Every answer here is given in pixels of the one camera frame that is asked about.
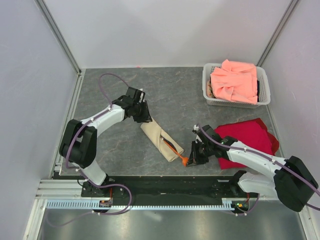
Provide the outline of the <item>orange plastic spoon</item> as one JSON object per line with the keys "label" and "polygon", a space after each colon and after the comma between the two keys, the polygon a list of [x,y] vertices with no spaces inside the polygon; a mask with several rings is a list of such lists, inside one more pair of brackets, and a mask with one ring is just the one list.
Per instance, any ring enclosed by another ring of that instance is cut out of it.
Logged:
{"label": "orange plastic spoon", "polygon": [[178,151],[177,150],[174,150],[174,149],[172,149],[172,148],[170,148],[179,158],[181,158],[181,160],[182,160],[182,164],[183,164],[183,166],[184,167],[187,167],[187,163],[188,163],[188,158],[187,157],[184,157],[184,156],[182,156],[180,153],[178,153]]}

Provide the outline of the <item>beige cloth napkin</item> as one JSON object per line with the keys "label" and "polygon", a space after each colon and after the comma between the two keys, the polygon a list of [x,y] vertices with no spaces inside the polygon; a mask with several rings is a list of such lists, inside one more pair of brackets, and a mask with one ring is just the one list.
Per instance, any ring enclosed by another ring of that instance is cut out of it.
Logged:
{"label": "beige cloth napkin", "polygon": [[184,149],[154,119],[151,122],[142,123],[140,128],[168,162],[172,162],[179,156],[163,139],[171,143],[179,154],[184,152]]}

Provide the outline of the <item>black knife clear handle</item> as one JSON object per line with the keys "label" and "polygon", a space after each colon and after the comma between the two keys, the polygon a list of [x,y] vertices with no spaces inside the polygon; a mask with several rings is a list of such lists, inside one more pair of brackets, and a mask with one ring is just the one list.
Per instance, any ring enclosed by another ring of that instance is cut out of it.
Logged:
{"label": "black knife clear handle", "polygon": [[162,135],[160,136],[161,139],[172,149],[174,149],[175,151],[177,150],[176,147],[174,146],[173,143],[171,143],[169,140],[167,140],[165,137],[163,137]]}

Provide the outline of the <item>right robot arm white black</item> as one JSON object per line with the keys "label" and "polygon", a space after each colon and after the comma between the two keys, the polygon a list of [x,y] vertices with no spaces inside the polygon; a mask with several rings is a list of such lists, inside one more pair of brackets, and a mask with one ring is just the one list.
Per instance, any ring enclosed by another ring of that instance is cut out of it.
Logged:
{"label": "right robot arm white black", "polygon": [[276,198],[292,211],[300,212],[309,206],[314,194],[319,194],[319,185],[303,161],[295,156],[283,158],[254,149],[231,136],[224,138],[210,125],[193,126],[196,139],[192,142],[190,157],[185,163],[200,165],[209,158],[223,158],[231,163],[242,164],[257,172],[236,172],[229,184],[235,197],[255,193]]}

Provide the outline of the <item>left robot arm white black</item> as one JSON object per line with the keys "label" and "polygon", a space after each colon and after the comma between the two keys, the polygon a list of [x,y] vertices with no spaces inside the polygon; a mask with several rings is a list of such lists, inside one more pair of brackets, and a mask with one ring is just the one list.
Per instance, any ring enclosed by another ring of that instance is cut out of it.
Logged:
{"label": "left robot arm white black", "polygon": [[59,154],[67,164],[71,163],[84,174],[99,197],[109,193],[110,185],[109,176],[96,161],[98,137],[127,118],[133,118],[136,123],[153,121],[141,89],[129,87],[125,95],[113,100],[102,111],[83,120],[72,119],[66,125]]}

